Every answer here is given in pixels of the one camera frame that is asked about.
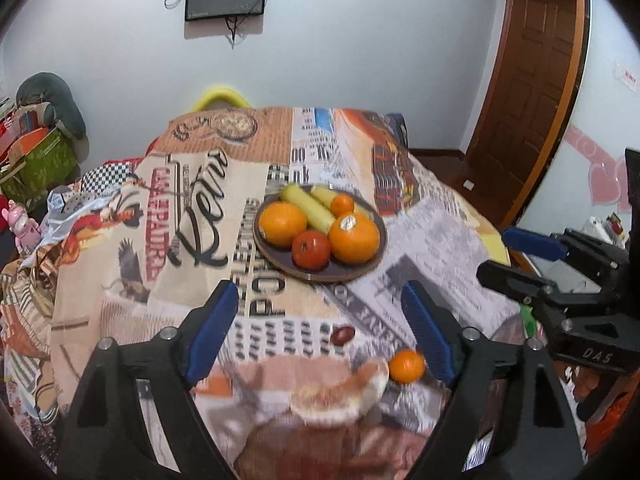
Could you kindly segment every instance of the eagle illustration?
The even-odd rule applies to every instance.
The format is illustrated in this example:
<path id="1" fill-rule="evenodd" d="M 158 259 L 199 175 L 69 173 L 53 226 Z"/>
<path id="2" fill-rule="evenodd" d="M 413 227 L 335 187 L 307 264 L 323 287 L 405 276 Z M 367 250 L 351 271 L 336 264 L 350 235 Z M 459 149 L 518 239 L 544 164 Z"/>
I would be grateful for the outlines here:
<path id="1" fill-rule="evenodd" d="M 125 238 L 120 242 L 120 247 L 118 248 L 118 262 L 120 264 L 120 279 L 111 283 L 111 286 L 116 282 L 122 282 L 123 290 L 120 295 L 123 298 L 134 300 L 139 303 L 146 303 L 151 291 L 146 288 L 142 281 L 138 253 L 133 250 L 133 244 L 128 238 Z"/>

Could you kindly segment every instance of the tangerine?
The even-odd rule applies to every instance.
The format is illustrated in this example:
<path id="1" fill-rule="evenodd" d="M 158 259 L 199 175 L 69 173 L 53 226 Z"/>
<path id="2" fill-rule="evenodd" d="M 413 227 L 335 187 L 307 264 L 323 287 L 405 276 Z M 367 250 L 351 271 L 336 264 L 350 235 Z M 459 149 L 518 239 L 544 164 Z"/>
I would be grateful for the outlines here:
<path id="1" fill-rule="evenodd" d="M 270 244 L 289 249 L 293 239 L 306 231 L 306 216 L 298 206 L 274 202 L 260 215 L 258 227 L 262 237 Z"/>
<path id="2" fill-rule="evenodd" d="M 344 213 L 353 212 L 355 207 L 356 203 L 353 201 L 353 198 L 349 195 L 345 195 L 344 193 L 336 195 L 329 204 L 329 209 L 336 218 Z"/>
<path id="3" fill-rule="evenodd" d="M 389 375 L 401 384 L 410 384 L 424 375 L 424 357 L 413 350 L 401 350 L 389 361 Z"/>
<path id="4" fill-rule="evenodd" d="M 331 251 L 347 265 L 361 265 L 375 256 L 380 248 L 378 227 L 362 213 L 345 213 L 329 229 Z"/>

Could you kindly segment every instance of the brown plate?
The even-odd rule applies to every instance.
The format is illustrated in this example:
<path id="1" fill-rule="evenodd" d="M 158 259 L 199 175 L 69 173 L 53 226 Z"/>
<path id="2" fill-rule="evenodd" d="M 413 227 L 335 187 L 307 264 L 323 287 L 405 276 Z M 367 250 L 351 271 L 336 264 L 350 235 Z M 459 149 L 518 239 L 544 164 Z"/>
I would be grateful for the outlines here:
<path id="1" fill-rule="evenodd" d="M 306 192 L 310 192 L 312 186 L 300 186 Z M 262 235 L 260 234 L 260 229 L 258 228 L 258 221 L 260 219 L 260 215 L 264 211 L 264 209 L 270 204 L 277 202 L 280 200 L 278 195 L 269 195 L 264 199 L 264 203 L 258 209 L 258 212 L 255 215 L 254 220 L 254 239 L 255 244 L 258 246 L 260 250 L 260 254 L 265 257 L 270 263 L 272 263 L 275 267 L 290 274 L 291 276 L 295 276 L 300 280 L 305 280 L 306 282 L 320 282 L 320 283 L 335 283 L 335 282 L 349 282 L 351 280 L 355 280 L 359 278 L 363 274 L 366 274 L 370 270 L 374 269 L 382 259 L 382 254 L 386 248 L 386 228 L 385 223 L 382 221 L 382 217 L 378 214 L 375 209 L 373 209 L 365 200 L 361 197 L 354 195 L 348 191 L 343 191 L 340 189 L 335 189 L 334 191 L 344 193 L 345 195 L 349 195 L 353 198 L 354 202 L 363 206 L 364 209 L 372 213 L 373 221 L 376 223 L 378 230 L 380 231 L 380 248 L 376 255 L 370 259 L 366 264 L 360 266 L 348 266 L 340 263 L 334 257 L 331 257 L 327 266 L 318 270 L 317 272 L 307 272 L 305 269 L 297 266 L 293 262 L 293 256 L 291 255 L 290 250 L 283 250 L 277 247 L 274 247 L 270 243 L 267 242 Z"/>

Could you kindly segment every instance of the cushion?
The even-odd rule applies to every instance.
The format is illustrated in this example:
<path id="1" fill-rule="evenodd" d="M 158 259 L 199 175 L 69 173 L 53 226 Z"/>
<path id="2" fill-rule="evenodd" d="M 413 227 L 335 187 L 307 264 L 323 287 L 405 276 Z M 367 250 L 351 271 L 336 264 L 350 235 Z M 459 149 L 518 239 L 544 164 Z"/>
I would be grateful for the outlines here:
<path id="1" fill-rule="evenodd" d="M 55 74 L 40 72 L 32 75 L 18 88 L 15 101 L 18 106 L 49 102 L 56 111 L 57 127 L 76 139 L 82 139 L 86 135 L 84 119 L 74 102 L 71 89 Z"/>

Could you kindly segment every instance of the newspaper print tablecloth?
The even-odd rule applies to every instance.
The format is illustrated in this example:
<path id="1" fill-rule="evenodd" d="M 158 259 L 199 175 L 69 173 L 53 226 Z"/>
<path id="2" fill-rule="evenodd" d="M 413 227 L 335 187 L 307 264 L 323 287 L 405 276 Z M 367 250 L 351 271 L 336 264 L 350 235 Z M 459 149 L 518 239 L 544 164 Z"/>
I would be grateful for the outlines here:
<path id="1" fill-rule="evenodd" d="M 482 290 L 474 277 L 488 257 L 482 219 L 416 166 L 385 120 L 368 112 L 190 114 L 173 121 L 156 147 L 172 153 L 147 157 L 110 205 L 81 218 L 65 241 L 50 342 L 60 411 L 101 337 L 148 339 L 201 306 L 220 279 L 231 279 L 239 315 L 194 392 L 240 478 L 404 478 L 447 398 L 430 374 L 409 386 L 390 381 L 362 420 L 330 431 L 293 416 L 289 396 L 311 382 L 339 383 L 373 356 L 414 347 L 398 305 L 408 279 L 421 280 L 461 323 L 520 341 L 518 306 Z M 287 182 L 356 190 L 375 205 L 388 229 L 380 266 L 332 286 L 271 267 L 251 225 L 264 197 Z M 337 348 L 330 334 L 344 324 L 356 336 Z M 139 390 L 156 455 L 176 468 L 148 388 Z"/>

